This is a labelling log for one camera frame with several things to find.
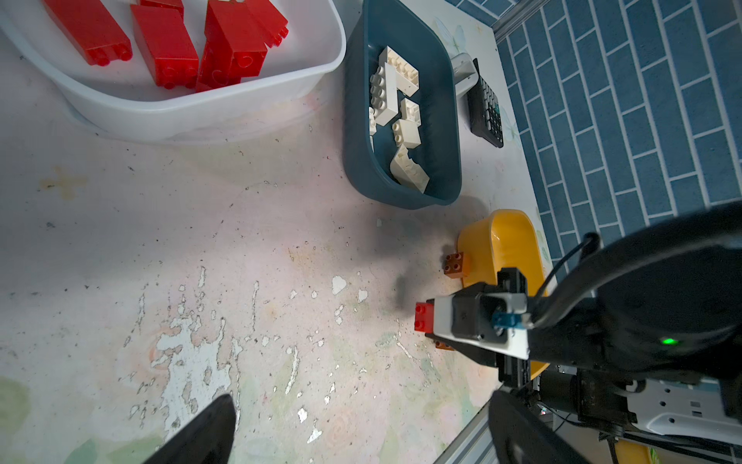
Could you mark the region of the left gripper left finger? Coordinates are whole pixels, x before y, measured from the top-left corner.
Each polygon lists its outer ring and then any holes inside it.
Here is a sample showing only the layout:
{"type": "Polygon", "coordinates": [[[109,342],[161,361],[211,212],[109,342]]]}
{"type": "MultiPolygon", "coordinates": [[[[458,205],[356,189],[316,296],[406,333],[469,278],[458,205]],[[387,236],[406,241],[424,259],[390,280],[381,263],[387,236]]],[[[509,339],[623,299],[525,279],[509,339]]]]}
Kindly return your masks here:
{"type": "Polygon", "coordinates": [[[227,464],[235,438],[233,397],[223,394],[152,454],[145,464],[227,464]]]}

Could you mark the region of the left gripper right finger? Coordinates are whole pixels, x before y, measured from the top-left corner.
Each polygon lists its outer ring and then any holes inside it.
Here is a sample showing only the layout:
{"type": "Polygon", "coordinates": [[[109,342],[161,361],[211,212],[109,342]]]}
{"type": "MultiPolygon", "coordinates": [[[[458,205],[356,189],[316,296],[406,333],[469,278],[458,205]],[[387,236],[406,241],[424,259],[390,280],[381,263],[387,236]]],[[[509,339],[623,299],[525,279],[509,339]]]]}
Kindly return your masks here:
{"type": "Polygon", "coordinates": [[[500,463],[587,463],[509,392],[493,392],[488,425],[500,463]]]}

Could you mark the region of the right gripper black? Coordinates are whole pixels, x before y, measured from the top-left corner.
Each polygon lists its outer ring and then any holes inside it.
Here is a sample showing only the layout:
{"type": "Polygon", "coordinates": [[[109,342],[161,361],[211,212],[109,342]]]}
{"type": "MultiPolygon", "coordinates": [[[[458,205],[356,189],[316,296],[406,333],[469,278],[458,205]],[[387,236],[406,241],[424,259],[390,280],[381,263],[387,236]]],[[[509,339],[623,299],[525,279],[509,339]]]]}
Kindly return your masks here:
{"type": "Polygon", "coordinates": [[[500,384],[525,386],[552,361],[535,355],[526,323],[535,300],[546,297],[554,275],[548,274],[534,295],[516,268],[497,272],[497,282],[477,282],[453,294],[425,302],[425,336],[438,348],[454,350],[471,361],[494,367],[500,384]]]}

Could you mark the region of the red lego cluster brick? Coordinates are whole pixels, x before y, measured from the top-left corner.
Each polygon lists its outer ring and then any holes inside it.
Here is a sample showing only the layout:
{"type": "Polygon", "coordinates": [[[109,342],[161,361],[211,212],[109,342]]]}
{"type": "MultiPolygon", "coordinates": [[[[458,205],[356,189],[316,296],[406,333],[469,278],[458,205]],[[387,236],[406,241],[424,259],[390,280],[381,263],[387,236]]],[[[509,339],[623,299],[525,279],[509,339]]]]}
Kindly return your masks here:
{"type": "Polygon", "coordinates": [[[434,333],[435,306],[433,303],[415,304],[415,331],[423,334],[434,333]]]}

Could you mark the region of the brown lego brick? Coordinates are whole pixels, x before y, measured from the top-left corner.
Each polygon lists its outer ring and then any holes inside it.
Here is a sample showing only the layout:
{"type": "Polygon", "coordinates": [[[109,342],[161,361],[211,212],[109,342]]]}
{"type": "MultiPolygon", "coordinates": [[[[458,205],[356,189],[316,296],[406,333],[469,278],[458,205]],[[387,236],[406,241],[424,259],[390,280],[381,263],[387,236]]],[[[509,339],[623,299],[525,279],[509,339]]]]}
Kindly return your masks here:
{"type": "Polygon", "coordinates": [[[446,255],[444,274],[449,278],[467,278],[471,272],[471,257],[466,253],[456,252],[446,255]]]}

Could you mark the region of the cream lego brick bottom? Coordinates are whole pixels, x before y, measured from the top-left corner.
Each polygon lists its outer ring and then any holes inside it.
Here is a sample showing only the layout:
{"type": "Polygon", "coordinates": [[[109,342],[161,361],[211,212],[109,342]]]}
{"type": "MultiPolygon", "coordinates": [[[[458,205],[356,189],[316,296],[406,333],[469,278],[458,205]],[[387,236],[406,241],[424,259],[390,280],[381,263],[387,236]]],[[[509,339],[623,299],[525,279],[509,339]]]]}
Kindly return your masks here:
{"type": "Polygon", "coordinates": [[[420,193],[425,193],[430,181],[424,169],[410,158],[405,146],[400,146],[392,158],[390,173],[400,185],[420,193]]]}

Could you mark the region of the cream long lego brick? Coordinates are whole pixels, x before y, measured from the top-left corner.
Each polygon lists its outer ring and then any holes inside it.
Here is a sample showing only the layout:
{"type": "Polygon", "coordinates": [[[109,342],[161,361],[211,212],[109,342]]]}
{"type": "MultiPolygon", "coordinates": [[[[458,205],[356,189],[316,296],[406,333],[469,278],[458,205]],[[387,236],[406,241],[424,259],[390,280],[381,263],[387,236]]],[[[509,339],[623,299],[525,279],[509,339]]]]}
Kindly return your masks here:
{"type": "Polygon", "coordinates": [[[405,96],[412,97],[419,91],[419,71],[395,50],[387,46],[379,59],[394,67],[397,87],[405,96]]]}

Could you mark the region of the white square lego brick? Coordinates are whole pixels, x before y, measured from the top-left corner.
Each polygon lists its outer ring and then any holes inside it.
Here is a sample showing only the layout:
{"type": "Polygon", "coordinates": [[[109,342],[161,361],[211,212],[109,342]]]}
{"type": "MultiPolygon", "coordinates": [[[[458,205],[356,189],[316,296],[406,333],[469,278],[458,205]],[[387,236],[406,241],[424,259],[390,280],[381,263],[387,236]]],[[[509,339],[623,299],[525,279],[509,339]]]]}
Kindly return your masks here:
{"type": "Polygon", "coordinates": [[[421,145],[419,126],[406,119],[397,119],[392,124],[395,144],[398,147],[415,149],[421,145]]]}

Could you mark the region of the long white lego brick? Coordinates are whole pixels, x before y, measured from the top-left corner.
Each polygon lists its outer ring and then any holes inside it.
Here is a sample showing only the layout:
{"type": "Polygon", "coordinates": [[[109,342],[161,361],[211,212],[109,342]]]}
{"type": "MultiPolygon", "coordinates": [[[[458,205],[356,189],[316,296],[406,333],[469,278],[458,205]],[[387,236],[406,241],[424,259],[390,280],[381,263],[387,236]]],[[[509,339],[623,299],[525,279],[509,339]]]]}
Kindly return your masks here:
{"type": "Polygon", "coordinates": [[[396,69],[390,63],[380,65],[370,77],[370,103],[379,126],[388,125],[398,114],[396,77],[396,69]]]}

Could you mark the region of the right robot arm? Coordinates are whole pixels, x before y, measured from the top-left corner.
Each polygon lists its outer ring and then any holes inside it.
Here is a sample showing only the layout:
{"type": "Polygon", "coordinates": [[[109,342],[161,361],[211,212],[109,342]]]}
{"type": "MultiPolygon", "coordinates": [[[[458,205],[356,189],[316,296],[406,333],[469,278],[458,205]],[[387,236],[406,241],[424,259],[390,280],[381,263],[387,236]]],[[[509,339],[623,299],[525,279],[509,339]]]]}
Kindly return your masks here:
{"type": "Polygon", "coordinates": [[[611,437],[719,450],[741,442],[741,205],[602,247],[589,233],[553,292],[515,268],[415,307],[415,329],[498,369],[489,426],[503,462],[578,454],[540,405],[611,437]]]}

